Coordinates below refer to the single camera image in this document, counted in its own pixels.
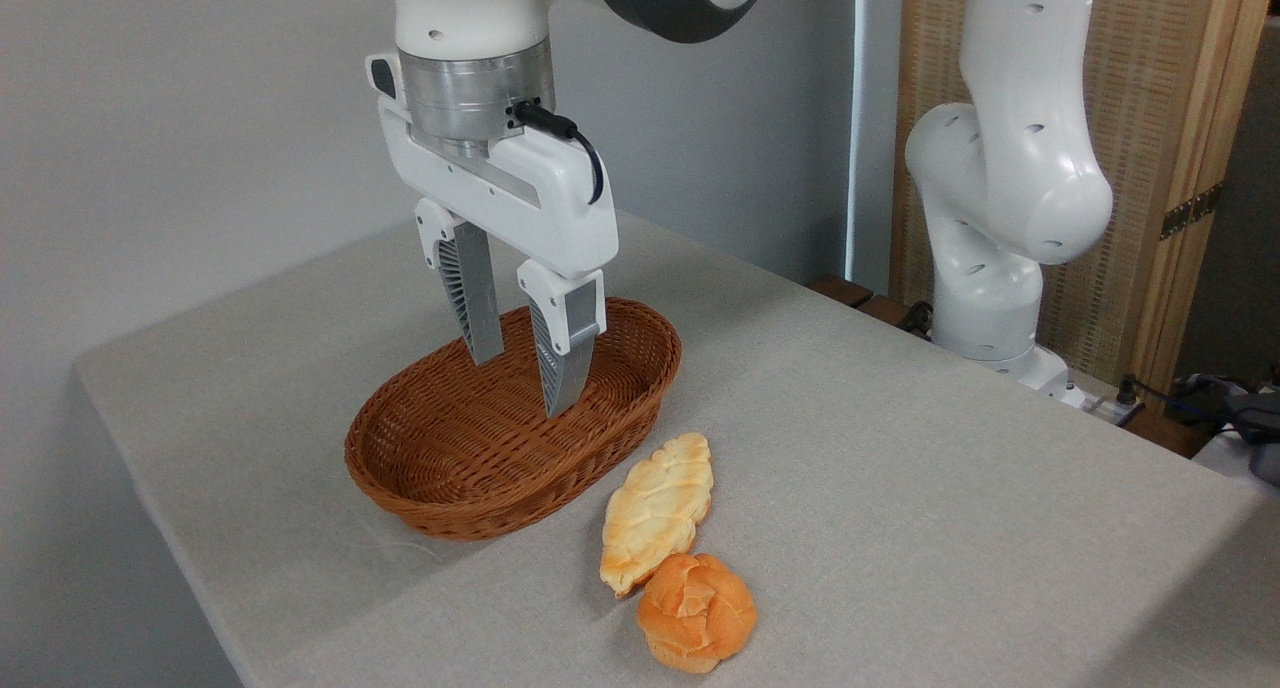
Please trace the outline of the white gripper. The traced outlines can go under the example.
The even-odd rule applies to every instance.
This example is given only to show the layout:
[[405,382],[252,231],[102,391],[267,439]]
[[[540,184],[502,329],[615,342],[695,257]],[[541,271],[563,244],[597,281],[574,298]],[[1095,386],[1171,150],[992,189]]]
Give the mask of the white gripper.
[[517,275],[529,297],[547,416],[564,413],[584,391],[595,338],[607,331],[599,269],[618,252],[611,191],[590,205],[588,153],[541,130],[500,138],[484,159],[415,138],[399,58],[372,54],[366,72],[380,92],[390,160],[402,182],[428,197],[415,208],[424,256],[442,278],[472,361],[485,364],[504,352],[489,233],[531,258]]

